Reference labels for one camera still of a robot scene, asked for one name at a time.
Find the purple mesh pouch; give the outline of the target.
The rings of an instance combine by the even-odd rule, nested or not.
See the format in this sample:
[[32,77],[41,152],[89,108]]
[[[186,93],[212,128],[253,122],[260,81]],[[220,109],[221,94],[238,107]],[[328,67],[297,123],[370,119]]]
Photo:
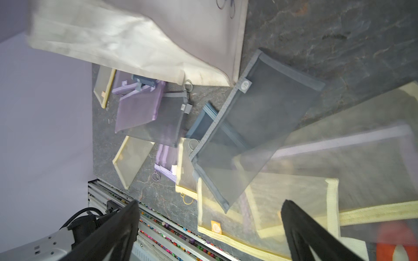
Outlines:
[[165,87],[166,82],[158,80],[154,87],[137,82],[114,89],[120,96],[115,133],[156,120]]
[[407,124],[288,146],[264,170],[338,179],[341,210],[418,199],[418,148]]

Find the cream canvas tote bag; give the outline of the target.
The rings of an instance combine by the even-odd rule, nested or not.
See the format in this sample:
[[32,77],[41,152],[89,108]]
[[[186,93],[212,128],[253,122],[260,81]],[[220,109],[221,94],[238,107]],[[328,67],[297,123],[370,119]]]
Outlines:
[[30,47],[143,77],[238,81],[247,1],[30,1]]

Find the grey mesh pouch by bag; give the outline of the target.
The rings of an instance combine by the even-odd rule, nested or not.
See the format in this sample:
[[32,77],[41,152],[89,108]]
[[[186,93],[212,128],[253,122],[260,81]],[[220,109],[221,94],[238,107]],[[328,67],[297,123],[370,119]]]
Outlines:
[[190,158],[223,212],[300,123],[326,83],[257,50]]

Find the yellow mesh pouch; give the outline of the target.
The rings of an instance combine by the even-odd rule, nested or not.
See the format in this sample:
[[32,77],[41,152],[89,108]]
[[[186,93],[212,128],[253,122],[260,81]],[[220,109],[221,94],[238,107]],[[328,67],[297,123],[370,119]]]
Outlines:
[[198,232],[263,261],[289,261],[281,209],[291,200],[338,236],[337,179],[262,172],[224,212],[202,179],[192,175],[189,155],[197,144],[195,139],[179,142],[176,191],[197,200]]
[[97,79],[94,85],[93,93],[98,99],[101,108],[105,109],[107,106],[108,98],[111,93],[116,69],[99,66]]
[[127,190],[147,159],[154,142],[126,136],[112,160],[123,187]]

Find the blue grey mesh pouch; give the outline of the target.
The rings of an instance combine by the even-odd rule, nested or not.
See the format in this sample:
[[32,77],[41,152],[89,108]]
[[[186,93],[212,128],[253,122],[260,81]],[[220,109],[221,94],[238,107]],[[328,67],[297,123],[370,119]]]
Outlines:
[[[212,125],[213,121],[216,119],[217,115],[218,111],[210,102],[207,102],[192,127],[186,133],[186,138],[201,140]],[[240,149],[244,150],[250,148],[243,137],[228,122],[224,121],[221,124],[221,130]]]

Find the red patterned garden glove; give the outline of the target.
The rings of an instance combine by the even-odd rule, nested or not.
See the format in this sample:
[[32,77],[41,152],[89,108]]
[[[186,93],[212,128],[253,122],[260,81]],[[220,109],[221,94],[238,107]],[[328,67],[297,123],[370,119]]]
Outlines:
[[382,223],[377,234],[378,261],[417,261],[418,236],[404,221]]

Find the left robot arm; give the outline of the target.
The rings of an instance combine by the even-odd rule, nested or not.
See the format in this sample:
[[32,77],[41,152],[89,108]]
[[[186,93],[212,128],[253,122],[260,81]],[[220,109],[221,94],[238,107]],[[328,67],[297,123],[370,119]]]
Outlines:
[[69,218],[55,233],[32,243],[4,251],[2,261],[58,261],[98,230],[116,211],[102,213],[84,208]]

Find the dark blue mesh pouch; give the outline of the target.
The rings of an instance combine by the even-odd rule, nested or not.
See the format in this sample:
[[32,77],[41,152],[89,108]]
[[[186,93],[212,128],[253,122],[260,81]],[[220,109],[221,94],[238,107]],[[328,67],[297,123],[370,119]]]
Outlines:
[[139,75],[132,75],[132,79],[138,83],[138,87],[136,87],[136,90],[139,92],[147,89],[150,89],[150,91],[154,91],[157,86],[157,80],[152,78],[143,77]]

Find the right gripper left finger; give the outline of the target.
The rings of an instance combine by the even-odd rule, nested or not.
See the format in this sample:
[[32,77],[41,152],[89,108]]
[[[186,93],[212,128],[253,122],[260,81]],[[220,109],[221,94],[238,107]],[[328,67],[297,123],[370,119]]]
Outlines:
[[139,219],[138,202],[132,201],[61,260],[128,261],[138,235]]

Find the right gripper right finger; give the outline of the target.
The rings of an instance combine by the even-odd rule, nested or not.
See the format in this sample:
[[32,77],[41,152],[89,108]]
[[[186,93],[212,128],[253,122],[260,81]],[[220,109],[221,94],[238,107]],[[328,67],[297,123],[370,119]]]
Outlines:
[[322,261],[361,260],[293,201],[284,201],[281,218],[292,260],[313,261],[312,252]]

